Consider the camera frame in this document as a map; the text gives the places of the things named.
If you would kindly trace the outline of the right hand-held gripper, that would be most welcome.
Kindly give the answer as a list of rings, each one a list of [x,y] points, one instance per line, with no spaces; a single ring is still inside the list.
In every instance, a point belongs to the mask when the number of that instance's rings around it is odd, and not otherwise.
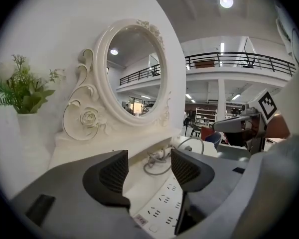
[[[258,153],[264,149],[267,127],[277,110],[273,97],[264,89],[242,106],[241,116],[217,121],[212,128],[223,133],[243,132],[247,150]]]

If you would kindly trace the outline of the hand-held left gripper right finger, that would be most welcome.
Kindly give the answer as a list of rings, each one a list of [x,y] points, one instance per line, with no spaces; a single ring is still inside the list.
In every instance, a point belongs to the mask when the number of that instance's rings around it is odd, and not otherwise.
[[[182,191],[175,235],[211,215],[228,198],[248,161],[207,156],[186,150],[171,152],[171,169]]]

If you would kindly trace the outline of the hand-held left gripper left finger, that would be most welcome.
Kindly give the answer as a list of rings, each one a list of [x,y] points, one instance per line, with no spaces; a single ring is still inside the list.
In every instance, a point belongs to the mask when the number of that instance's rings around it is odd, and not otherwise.
[[[95,155],[56,166],[11,201],[38,239],[140,239],[123,196],[128,151]]]

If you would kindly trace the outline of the white power strip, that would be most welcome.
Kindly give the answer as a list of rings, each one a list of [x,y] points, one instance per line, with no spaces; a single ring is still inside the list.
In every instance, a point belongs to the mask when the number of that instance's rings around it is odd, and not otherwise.
[[[173,174],[134,216],[134,221],[154,239],[173,239],[183,191]]]

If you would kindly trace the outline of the person's right forearm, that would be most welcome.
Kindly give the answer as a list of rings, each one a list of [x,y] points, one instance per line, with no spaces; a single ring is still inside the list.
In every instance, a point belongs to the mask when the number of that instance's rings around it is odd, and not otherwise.
[[[275,115],[268,123],[265,138],[287,138],[290,135],[288,126],[284,117],[279,114]]]

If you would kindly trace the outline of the dark blue chair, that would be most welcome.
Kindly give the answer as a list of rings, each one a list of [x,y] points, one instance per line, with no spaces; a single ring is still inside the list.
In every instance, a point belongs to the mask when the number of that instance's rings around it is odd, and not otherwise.
[[[211,142],[214,144],[215,149],[218,148],[219,143],[222,140],[222,135],[220,132],[215,131],[213,134],[209,135],[206,137],[205,141],[206,142]]]

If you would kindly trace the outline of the white storage shelf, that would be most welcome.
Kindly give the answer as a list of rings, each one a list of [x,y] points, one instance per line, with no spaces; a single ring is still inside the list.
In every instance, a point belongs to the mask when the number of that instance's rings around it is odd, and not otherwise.
[[[209,127],[216,122],[217,110],[205,110],[197,108],[195,111],[195,125],[198,127]]]

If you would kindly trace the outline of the white vase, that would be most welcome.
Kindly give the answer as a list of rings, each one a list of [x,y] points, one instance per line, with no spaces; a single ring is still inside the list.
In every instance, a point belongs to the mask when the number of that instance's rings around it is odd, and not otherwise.
[[[17,114],[17,119],[27,165],[35,171],[46,171],[51,155],[45,147],[38,114]]]

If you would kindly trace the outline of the person's white printed shirt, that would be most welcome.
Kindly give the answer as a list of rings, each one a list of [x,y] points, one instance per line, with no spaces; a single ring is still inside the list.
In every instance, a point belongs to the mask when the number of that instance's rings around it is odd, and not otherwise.
[[[296,71],[273,97],[290,131],[287,138],[265,138],[251,153],[241,179],[226,201],[204,222],[215,239],[258,239],[280,218],[299,189],[299,29],[282,6],[278,31]]]

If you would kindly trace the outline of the white oval vanity mirror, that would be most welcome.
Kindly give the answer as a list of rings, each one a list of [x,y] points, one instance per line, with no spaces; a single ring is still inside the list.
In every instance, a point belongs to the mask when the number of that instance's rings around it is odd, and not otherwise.
[[[134,31],[154,48],[160,65],[160,89],[153,108],[143,116],[128,113],[119,104],[107,77],[107,53],[113,39],[124,32]],[[83,49],[79,55],[78,82],[63,113],[65,134],[77,141],[89,141],[99,131],[109,135],[118,126],[143,126],[169,122],[167,57],[159,29],[140,19],[122,19],[108,26],[97,38],[93,49]]]

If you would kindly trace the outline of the white ornate dressing table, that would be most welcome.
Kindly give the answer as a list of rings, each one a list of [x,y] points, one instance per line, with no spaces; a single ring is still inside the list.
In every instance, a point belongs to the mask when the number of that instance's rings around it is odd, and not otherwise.
[[[48,167],[52,169],[97,154],[127,150],[129,173],[124,182],[123,196],[131,202],[129,212],[133,217],[173,174],[169,169],[170,159],[166,163],[156,163],[148,173],[144,172],[144,165],[148,161],[148,153],[169,145],[176,133],[177,130],[167,127],[158,131],[115,134],[87,142],[60,139]]]

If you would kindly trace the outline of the white and green flowers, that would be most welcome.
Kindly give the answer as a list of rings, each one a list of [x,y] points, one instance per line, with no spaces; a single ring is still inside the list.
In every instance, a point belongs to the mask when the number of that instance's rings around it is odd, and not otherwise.
[[[0,106],[12,106],[18,114],[36,114],[55,92],[48,86],[63,79],[62,69],[50,69],[47,78],[40,77],[25,56],[13,54],[11,66],[0,64]]]

